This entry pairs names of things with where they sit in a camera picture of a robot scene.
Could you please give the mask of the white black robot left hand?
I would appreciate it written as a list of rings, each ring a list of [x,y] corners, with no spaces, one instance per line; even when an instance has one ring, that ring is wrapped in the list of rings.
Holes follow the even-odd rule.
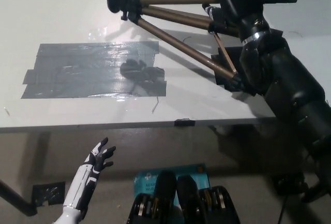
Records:
[[[101,171],[113,165],[112,161],[107,162],[106,160],[113,156],[116,147],[113,146],[104,150],[103,147],[107,142],[107,137],[100,141],[90,151],[83,164],[79,166],[68,190],[64,206],[75,208],[81,212],[88,208]]]

